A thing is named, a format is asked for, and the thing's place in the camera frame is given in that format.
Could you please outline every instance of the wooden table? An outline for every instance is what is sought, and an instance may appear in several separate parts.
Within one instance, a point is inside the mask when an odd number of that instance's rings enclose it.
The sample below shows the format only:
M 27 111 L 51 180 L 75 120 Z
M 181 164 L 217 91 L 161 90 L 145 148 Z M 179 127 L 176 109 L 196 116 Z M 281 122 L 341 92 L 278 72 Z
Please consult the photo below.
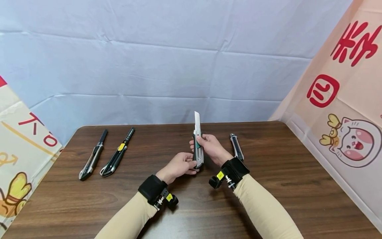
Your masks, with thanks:
M 192 124 L 137 125 L 117 171 L 102 178 L 100 169 L 130 127 L 80 128 L 3 238 L 94 238 L 149 175 L 176 153 L 190 152 Z M 109 134 L 98 166 L 81 182 L 78 173 L 105 128 Z M 237 134 L 251 175 L 286 208 L 305 238 L 381 238 L 285 124 L 202 124 L 202 130 L 230 151 L 229 133 Z M 226 183 L 217 190 L 208 184 L 218 171 L 206 159 L 197 176 L 178 178 L 169 186 L 178 209 L 161 210 L 139 237 L 260 238 Z

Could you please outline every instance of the black utility knife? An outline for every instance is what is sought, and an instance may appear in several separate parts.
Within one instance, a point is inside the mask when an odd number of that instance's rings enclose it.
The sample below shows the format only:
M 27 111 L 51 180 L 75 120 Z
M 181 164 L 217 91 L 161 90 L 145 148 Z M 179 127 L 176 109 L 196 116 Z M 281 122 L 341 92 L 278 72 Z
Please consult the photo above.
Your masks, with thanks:
M 110 176 L 115 172 L 119 163 L 122 160 L 122 157 L 127 149 L 127 144 L 129 143 L 130 138 L 133 135 L 134 131 L 135 131 L 135 128 L 132 127 L 129 133 L 127 134 L 125 140 L 123 141 L 123 143 L 121 143 L 121 145 L 117 148 L 117 151 L 114 153 L 113 157 L 109 160 L 107 165 L 101 169 L 99 174 L 102 177 Z
M 244 155 L 243 155 L 243 152 L 240 148 L 238 137 L 234 133 L 231 133 L 230 134 L 230 140 L 231 140 L 231 143 L 233 146 L 233 151 L 235 153 L 235 157 L 240 159 L 241 161 L 244 161 Z
M 107 135 L 107 130 L 104 130 L 101 139 L 98 144 L 94 147 L 93 152 L 89 159 L 87 160 L 85 166 L 82 168 L 81 172 L 79 172 L 78 179 L 81 181 L 85 181 L 92 175 L 93 170 L 97 166 L 99 157 L 101 156 L 101 152 L 104 149 L 104 141 Z

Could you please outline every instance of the hand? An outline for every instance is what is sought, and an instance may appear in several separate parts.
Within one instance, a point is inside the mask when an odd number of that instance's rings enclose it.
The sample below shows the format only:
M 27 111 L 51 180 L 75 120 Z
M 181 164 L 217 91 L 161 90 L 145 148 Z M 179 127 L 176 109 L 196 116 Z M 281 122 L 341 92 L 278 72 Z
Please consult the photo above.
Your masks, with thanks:
M 217 138 L 213 135 L 202 135 L 196 137 L 196 141 L 204 148 L 204 152 L 207 153 L 212 161 L 221 167 L 225 162 L 232 159 L 233 156 L 223 148 Z M 194 140 L 190 141 L 190 148 L 194 151 Z
M 175 178 L 184 174 L 195 175 L 198 169 L 193 169 L 196 166 L 196 161 L 193 161 L 193 154 L 178 153 L 171 161 L 159 172 L 156 176 L 166 184 L 174 182 Z

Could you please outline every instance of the printed banner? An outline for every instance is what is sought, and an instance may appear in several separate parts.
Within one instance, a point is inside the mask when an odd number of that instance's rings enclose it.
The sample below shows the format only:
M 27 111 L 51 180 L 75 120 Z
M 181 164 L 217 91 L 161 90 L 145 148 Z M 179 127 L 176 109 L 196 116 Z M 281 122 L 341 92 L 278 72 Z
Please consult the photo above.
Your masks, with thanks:
M 0 237 L 62 149 L 0 76 Z
M 382 232 L 382 3 L 354 1 L 270 120 L 285 122 Z

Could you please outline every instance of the beige sleeve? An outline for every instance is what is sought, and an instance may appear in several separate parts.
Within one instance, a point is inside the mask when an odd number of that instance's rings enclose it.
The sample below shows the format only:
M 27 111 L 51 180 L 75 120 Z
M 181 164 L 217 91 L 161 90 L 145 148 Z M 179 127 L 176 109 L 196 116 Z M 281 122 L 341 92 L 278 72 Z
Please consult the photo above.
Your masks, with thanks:
M 101 229 L 95 239 L 136 239 L 146 222 L 156 212 L 157 210 L 147 202 L 147 199 L 137 192 Z
M 283 206 L 251 175 L 243 176 L 233 193 L 263 239 L 303 238 Z

